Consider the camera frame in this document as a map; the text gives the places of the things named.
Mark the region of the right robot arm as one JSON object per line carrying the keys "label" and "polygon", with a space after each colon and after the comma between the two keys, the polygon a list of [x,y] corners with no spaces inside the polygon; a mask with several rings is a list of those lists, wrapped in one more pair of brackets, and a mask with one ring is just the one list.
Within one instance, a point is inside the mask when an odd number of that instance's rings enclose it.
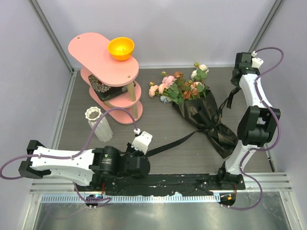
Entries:
{"label": "right robot arm", "polygon": [[263,60],[256,52],[236,54],[232,83],[243,92],[247,110],[238,128],[238,143],[217,174],[217,185],[234,189],[243,183],[243,171],[252,155],[271,142],[281,116],[279,109],[269,103],[261,85],[259,68]]}

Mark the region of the artificial flower bouquet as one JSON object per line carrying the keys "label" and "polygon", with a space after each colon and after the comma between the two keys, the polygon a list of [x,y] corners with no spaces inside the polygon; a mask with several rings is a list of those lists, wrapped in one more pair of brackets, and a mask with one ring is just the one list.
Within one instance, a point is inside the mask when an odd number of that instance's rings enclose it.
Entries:
{"label": "artificial flower bouquet", "polygon": [[188,100],[206,97],[209,87],[205,85],[209,68],[204,64],[194,63],[195,69],[190,75],[190,79],[184,78],[184,74],[177,71],[171,75],[161,72],[163,79],[160,84],[150,82],[148,90],[149,97],[159,96],[164,103],[181,104]]}

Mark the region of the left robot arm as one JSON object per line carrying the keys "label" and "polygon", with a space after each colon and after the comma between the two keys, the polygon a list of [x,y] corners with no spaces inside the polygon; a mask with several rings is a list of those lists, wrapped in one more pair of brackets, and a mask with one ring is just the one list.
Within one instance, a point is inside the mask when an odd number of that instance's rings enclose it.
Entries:
{"label": "left robot arm", "polygon": [[19,174],[25,178],[42,179],[45,176],[69,180],[91,191],[101,188],[102,177],[144,178],[150,163],[140,151],[122,152],[112,146],[77,151],[48,149],[37,140],[27,147],[27,160],[21,162]]}

